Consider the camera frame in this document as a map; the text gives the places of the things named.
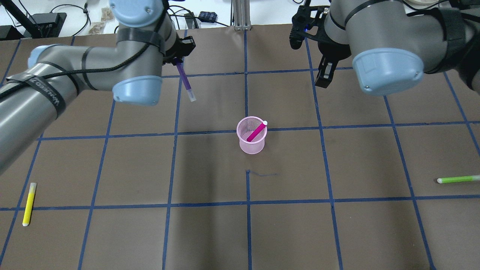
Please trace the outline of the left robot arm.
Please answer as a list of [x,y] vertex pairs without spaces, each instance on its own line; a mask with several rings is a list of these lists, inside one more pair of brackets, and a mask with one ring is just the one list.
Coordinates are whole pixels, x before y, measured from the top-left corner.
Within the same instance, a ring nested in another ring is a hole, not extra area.
[[82,91],[111,91],[113,99],[153,106],[162,67],[177,65],[196,44],[179,37],[167,0],[110,0],[119,22],[115,47],[44,45],[34,48],[24,72],[1,87],[0,169],[4,173]]

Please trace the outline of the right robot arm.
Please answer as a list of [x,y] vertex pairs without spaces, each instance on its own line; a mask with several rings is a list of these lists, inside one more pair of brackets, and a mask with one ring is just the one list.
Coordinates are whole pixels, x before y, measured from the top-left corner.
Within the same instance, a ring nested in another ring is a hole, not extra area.
[[479,4],[453,5],[407,13],[401,0],[332,0],[318,27],[327,70],[351,57],[360,89],[371,96],[449,70],[479,92]]

